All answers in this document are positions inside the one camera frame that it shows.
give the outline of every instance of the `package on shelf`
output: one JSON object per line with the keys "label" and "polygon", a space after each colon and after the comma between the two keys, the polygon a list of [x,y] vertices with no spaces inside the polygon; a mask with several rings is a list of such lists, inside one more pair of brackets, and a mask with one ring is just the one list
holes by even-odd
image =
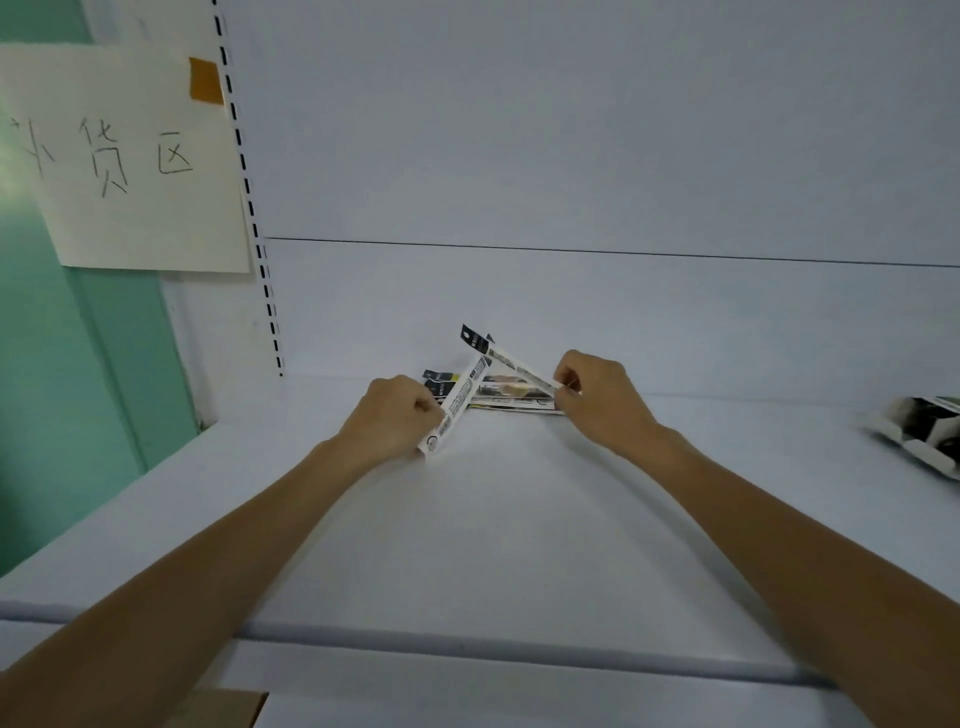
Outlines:
{"label": "package on shelf", "polygon": [[960,398],[900,397],[866,424],[940,473],[960,480]]}

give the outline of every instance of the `paper sign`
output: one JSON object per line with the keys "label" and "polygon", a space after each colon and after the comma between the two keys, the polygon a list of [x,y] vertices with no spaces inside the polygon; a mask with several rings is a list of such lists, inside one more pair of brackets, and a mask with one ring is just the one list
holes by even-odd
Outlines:
{"label": "paper sign", "polygon": [[0,45],[0,96],[63,265],[250,270],[233,131],[184,54]]}

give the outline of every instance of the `horizontal line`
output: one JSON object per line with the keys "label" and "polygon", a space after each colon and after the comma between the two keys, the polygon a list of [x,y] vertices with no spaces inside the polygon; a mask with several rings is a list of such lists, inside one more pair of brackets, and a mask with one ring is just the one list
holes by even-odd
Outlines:
{"label": "horizontal line", "polygon": [[[36,605],[18,605],[23,609],[4,609],[0,623],[63,625],[82,609],[59,607],[53,610]],[[634,672],[666,677],[692,677],[729,680],[761,685],[832,689],[835,684],[825,675],[796,666],[750,665],[732,660],[640,655],[622,650],[589,647],[564,647],[542,643],[512,643],[500,640],[459,638],[453,636],[405,634],[379,630],[337,627],[297,627],[289,624],[244,624],[232,636],[235,640],[256,643],[292,644],[306,647],[335,647],[367,652],[390,652],[400,655],[467,658],[500,663],[540,665],[548,667],[581,667],[586,669]]]}
{"label": "horizontal line", "polygon": [[479,248],[492,251],[540,251],[544,253],[598,253],[601,255],[658,255],[659,257],[700,257],[717,260],[773,260],[781,263],[837,263],[839,265],[892,265],[902,268],[960,268],[950,263],[893,263],[880,260],[830,260],[815,257],[765,257],[763,255],[706,255],[696,253],[653,253],[638,251],[594,251],[586,248],[528,248],[509,245],[455,245],[453,243],[398,243],[393,240],[332,240],[324,237],[281,237],[262,235],[263,240],[296,240],[310,243],[360,243],[363,245],[408,245],[419,248]]}

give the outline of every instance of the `teal wall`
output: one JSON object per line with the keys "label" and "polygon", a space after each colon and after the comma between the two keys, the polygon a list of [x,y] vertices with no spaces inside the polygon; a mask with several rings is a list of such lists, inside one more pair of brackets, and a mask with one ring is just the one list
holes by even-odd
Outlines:
{"label": "teal wall", "polygon": [[[88,33],[76,0],[4,0],[10,40]],[[19,154],[0,125],[0,574],[197,434],[156,273],[62,268]]]}

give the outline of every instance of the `fist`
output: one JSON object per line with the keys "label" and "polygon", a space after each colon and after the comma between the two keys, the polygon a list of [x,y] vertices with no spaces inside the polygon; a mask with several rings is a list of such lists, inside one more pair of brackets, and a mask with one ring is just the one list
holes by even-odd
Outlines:
{"label": "fist", "polygon": [[374,467],[412,452],[444,411],[430,390],[408,376],[374,379],[337,437]]}
{"label": "fist", "polygon": [[597,445],[627,457],[663,430],[618,361],[571,350],[553,375],[566,386],[556,402]]}

